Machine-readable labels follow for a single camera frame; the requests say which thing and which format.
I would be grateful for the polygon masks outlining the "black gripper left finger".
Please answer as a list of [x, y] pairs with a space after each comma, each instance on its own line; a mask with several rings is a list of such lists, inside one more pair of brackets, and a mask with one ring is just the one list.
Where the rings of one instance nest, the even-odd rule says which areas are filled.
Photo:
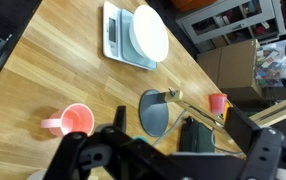
[[118, 129], [120, 129], [121, 131], [126, 130], [126, 107], [125, 106], [117, 107], [113, 125], [117, 127]]

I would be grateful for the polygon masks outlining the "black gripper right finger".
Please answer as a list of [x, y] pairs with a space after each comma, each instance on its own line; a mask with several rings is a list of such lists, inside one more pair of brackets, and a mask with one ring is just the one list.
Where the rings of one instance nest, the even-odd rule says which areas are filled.
[[260, 127], [236, 107], [227, 110], [224, 128], [244, 154], [248, 154]]

